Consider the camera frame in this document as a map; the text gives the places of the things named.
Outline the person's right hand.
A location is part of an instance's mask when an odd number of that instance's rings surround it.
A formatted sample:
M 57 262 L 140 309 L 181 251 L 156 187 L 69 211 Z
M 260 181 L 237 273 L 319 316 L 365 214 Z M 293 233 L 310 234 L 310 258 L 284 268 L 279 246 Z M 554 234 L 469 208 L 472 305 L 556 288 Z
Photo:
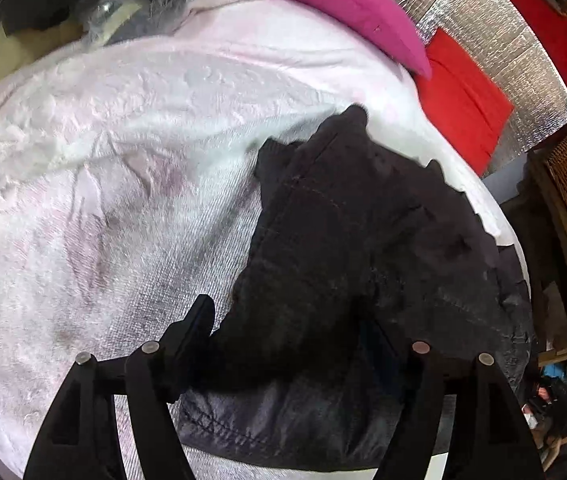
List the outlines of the person's right hand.
M 561 448 L 567 444 L 567 421 L 561 428 L 557 428 L 547 419 L 538 424 L 532 434 L 543 467 L 547 469 L 559 456 Z

